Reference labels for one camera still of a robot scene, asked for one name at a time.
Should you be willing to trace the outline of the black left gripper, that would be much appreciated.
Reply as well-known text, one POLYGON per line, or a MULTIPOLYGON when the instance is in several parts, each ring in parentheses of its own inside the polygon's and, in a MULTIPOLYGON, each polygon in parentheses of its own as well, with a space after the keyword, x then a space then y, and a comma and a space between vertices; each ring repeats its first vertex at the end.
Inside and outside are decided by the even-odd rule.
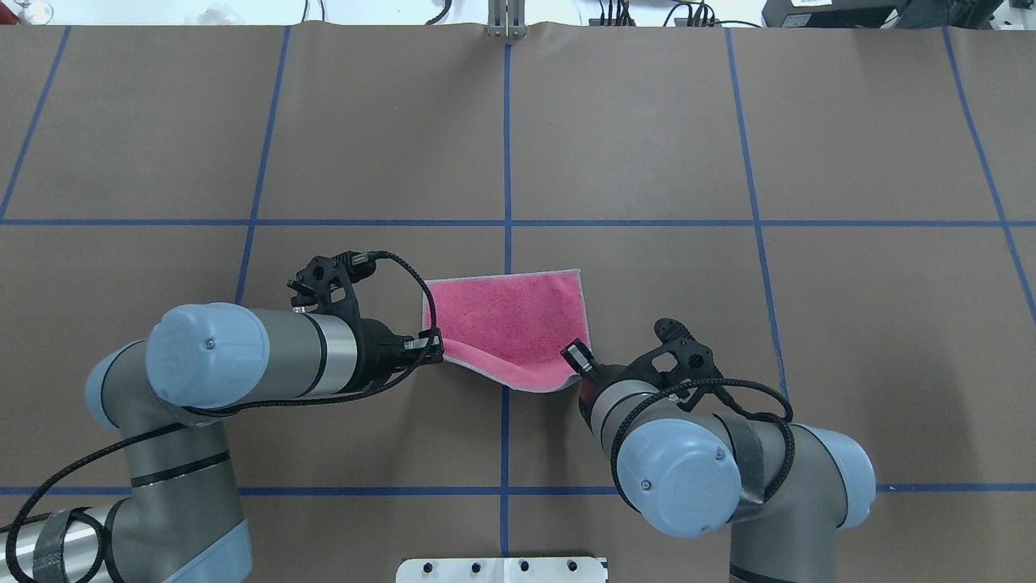
POLYGON ((384 386, 393 374, 407 368, 444 362, 443 336, 438 328, 399 336, 378 320, 359 320, 355 393, 384 386))

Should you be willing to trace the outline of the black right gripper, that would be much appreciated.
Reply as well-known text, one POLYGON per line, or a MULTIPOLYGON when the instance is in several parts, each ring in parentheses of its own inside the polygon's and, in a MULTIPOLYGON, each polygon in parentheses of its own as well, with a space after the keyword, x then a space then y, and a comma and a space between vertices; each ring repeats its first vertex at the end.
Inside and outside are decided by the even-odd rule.
POLYGON ((618 381, 643 380, 628 365, 600 365, 582 340, 573 340, 562 349, 562 358, 580 377, 577 387, 578 406, 593 406, 601 393, 618 381))

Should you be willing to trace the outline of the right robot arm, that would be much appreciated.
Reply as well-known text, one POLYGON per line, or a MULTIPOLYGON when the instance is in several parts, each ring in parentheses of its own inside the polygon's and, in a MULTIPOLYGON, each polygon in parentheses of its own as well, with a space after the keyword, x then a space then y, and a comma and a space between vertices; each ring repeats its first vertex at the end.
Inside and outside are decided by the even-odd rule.
POLYGON ((836 536, 869 517, 877 477, 850 436, 793 420, 758 381, 723 377, 691 336, 629 365, 602 365, 574 340, 584 422, 618 497, 671 538, 728 526, 732 582, 833 582, 836 536))

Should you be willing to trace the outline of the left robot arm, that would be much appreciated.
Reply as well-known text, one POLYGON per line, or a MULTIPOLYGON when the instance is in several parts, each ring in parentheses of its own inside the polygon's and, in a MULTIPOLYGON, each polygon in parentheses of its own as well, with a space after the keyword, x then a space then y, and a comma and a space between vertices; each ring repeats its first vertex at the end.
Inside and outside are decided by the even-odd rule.
POLYGON ((188 304, 90 372, 85 399, 120 440, 45 480, 2 529, 4 582, 243 582, 249 523, 223 430, 259 407, 381 393, 443 358, 436 321, 396 336, 359 315, 188 304), (130 497, 31 516, 70 473, 123 451, 130 497))

